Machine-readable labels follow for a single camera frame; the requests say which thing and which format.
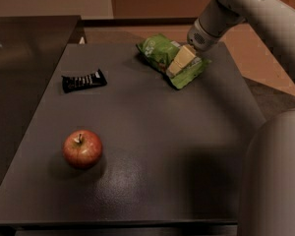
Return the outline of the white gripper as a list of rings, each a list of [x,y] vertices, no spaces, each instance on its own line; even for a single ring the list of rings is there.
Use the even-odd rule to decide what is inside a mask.
[[[189,44],[185,44],[179,49],[166,70],[166,75],[169,78],[174,78],[196,58],[196,50],[205,52],[212,49],[218,43],[219,38],[206,32],[201,26],[200,20],[195,20],[187,33],[187,41]]]

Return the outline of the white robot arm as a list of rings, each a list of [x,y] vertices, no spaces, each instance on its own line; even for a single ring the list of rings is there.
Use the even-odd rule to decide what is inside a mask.
[[[201,52],[232,27],[246,23],[281,75],[268,88],[295,96],[295,8],[282,0],[210,0],[186,39]],[[243,163],[238,236],[295,236],[295,107],[265,121]]]

